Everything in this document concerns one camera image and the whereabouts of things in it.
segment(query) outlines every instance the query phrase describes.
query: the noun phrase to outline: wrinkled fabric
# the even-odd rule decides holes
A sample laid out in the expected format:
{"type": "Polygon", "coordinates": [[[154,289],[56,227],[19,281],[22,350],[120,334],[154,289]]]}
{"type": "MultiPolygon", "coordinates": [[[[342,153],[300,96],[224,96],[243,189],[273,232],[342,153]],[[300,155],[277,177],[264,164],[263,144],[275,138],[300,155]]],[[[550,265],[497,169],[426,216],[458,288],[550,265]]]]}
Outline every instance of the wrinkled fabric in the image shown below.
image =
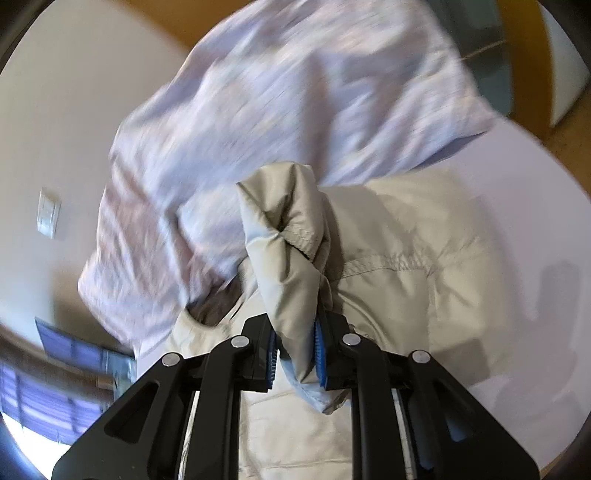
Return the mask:
{"type": "Polygon", "coordinates": [[[323,391],[314,369],[319,297],[382,350],[427,350],[466,386],[502,369],[502,272],[451,173],[319,189],[309,167],[275,163],[239,182],[238,197],[251,294],[216,327],[182,314],[167,350],[206,353],[264,312],[281,337],[273,389],[243,393],[240,478],[351,478],[349,407],[337,408],[344,395],[323,391]]]}
{"type": "Polygon", "coordinates": [[[234,184],[276,161],[322,185],[407,171],[492,113],[420,0],[258,0],[126,119],[80,295],[138,355],[246,255],[234,184]]]}

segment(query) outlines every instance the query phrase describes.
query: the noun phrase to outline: light switch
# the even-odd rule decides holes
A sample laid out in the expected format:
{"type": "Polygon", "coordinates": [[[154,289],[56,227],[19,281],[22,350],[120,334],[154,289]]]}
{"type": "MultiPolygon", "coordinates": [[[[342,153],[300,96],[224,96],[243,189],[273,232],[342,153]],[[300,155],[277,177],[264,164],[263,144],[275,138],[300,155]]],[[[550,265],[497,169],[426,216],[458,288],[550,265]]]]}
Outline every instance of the light switch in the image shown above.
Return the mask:
{"type": "Polygon", "coordinates": [[[41,190],[37,209],[37,230],[43,235],[53,238],[56,234],[57,216],[60,213],[60,201],[55,196],[41,190]]]}

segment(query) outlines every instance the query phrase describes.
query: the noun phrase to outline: stitching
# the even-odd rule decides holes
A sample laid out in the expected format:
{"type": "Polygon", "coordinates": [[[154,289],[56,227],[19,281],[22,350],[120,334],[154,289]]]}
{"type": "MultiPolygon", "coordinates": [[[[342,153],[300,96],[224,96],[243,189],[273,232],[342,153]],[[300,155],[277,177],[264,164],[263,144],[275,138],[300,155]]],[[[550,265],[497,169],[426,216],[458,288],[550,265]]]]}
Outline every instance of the stitching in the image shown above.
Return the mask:
{"type": "Polygon", "coordinates": [[[404,255],[367,255],[365,257],[347,260],[342,269],[333,268],[326,273],[331,283],[342,280],[343,278],[353,277],[364,273],[370,273],[376,270],[410,271],[426,270],[429,262],[425,257],[418,253],[404,255]]]}
{"type": "Polygon", "coordinates": [[[321,465],[323,463],[351,463],[351,459],[349,458],[343,458],[343,459],[329,459],[329,460],[318,460],[316,462],[303,462],[303,463],[283,463],[281,465],[269,465],[269,466],[263,466],[261,468],[261,470],[270,470],[270,469],[274,469],[274,468],[293,468],[293,467],[304,467],[304,466],[310,466],[310,465],[321,465]]]}

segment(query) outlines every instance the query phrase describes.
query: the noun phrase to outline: wooden floor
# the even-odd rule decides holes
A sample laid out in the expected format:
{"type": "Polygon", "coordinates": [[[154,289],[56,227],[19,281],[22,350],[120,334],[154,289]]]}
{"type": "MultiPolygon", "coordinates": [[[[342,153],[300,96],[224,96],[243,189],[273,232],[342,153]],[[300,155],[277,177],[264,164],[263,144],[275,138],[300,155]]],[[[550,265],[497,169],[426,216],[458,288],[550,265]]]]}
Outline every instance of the wooden floor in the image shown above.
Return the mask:
{"type": "Polygon", "coordinates": [[[545,145],[591,195],[591,87],[556,126],[545,145]]]}

